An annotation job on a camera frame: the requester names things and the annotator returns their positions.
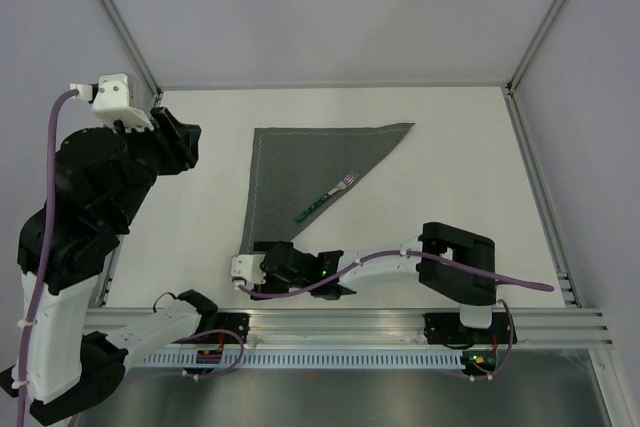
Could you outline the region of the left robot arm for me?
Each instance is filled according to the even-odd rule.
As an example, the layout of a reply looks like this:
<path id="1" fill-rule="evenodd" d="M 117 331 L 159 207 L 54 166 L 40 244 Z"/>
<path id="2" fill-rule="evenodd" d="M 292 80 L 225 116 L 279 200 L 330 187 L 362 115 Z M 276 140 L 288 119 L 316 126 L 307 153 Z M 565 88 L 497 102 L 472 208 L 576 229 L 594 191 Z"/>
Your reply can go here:
<path id="1" fill-rule="evenodd" d="M 49 146 L 46 202 L 25 223 L 18 244 L 25 307 L 20 350 L 1 375 L 21 416 L 44 426 L 69 419 L 106 400 L 157 349 L 216 336 L 217 305 L 194 290 L 179 294 L 166 312 L 119 330 L 84 329 L 107 258 L 156 180 L 196 166 L 201 133 L 162 107 L 142 130 L 117 122 Z"/>

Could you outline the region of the fork with green handle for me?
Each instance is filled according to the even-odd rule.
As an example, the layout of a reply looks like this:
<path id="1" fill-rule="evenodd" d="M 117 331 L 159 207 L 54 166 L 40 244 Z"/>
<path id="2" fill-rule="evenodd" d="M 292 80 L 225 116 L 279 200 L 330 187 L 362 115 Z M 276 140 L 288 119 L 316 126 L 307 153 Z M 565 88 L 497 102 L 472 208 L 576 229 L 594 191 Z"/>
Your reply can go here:
<path id="1" fill-rule="evenodd" d="M 326 204 L 332 197 L 349 189 L 357 181 L 358 177 L 359 177 L 358 172 L 356 171 L 349 172 L 332 189 L 324 193 L 321 197 L 319 197 L 316 201 L 314 201 L 309 207 L 307 207 L 303 212 L 298 214 L 295 217 L 295 222 L 297 224 L 300 224 L 303 221 L 305 221 L 315 211 L 317 211 L 320 207 Z"/>

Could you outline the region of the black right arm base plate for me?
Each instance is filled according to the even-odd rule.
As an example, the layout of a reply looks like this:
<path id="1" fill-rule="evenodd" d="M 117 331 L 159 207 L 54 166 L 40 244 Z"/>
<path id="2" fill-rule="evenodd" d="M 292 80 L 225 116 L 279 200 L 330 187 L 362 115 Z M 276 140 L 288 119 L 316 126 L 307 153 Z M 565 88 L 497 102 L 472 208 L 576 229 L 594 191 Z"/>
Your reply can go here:
<path id="1" fill-rule="evenodd" d="M 471 348 L 476 345 L 507 345 L 511 324 L 506 313 L 492 315 L 488 328 L 463 326 L 457 313 L 426 313 L 423 315 L 424 336 L 429 345 Z"/>

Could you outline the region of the grey cloth napkin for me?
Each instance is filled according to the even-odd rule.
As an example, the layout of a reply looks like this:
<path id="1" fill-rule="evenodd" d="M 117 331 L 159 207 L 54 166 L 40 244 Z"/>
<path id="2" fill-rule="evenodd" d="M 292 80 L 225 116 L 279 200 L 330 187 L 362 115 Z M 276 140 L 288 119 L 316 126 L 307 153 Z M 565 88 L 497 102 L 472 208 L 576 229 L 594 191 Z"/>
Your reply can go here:
<path id="1" fill-rule="evenodd" d="M 239 252 L 260 242 L 292 241 L 342 194 L 303 213 L 349 174 L 362 180 L 412 128 L 256 128 Z"/>

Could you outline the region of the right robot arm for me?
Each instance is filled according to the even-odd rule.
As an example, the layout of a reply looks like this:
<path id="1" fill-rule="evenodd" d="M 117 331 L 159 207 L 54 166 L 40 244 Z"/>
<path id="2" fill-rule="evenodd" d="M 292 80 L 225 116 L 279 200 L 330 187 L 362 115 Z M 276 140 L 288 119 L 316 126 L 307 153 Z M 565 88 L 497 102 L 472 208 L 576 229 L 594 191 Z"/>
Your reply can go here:
<path id="1" fill-rule="evenodd" d="M 429 222 L 418 237 L 380 251 L 312 254 L 283 241 L 257 243 L 255 248 L 263 258 L 262 279 L 250 290 L 253 300 L 295 291 L 338 300 L 373 286 L 413 282 L 460 305 L 456 328 L 463 339 L 478 342 L 493 328 L 495 242 L 488 237 Z"/>

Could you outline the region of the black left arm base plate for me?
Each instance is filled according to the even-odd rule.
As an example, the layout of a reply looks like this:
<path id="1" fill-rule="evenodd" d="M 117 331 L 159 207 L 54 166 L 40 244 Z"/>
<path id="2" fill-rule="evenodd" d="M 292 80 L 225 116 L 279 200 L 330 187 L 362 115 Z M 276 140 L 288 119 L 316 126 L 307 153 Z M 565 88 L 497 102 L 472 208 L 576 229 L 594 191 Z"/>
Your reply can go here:
<path id="1" fill-rule="evenodd" d="M 236 334 L 242 342 L 247 340 L 249 333 L 250 315 L 246 312 L 220 312 L 209 320 L 202 321 L 196 333 L 208 332 L 208 335 L 193 339 L 196 344 L 222 344 L 239 345 L 240 342 L 228 334 L 228 331 Z"/>

